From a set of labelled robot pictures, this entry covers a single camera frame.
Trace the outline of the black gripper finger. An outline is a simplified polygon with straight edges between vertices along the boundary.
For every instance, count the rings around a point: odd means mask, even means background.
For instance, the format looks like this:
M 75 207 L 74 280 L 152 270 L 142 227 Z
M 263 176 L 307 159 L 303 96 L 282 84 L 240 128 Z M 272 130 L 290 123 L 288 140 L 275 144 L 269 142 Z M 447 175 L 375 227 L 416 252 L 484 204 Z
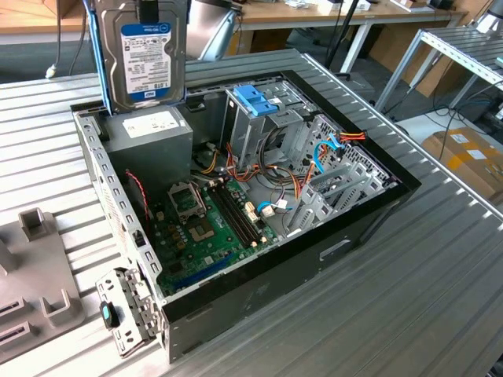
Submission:
M 159 18 L 159 6 L 157 0 L 137 0 L 136 10 L 138 19 Z

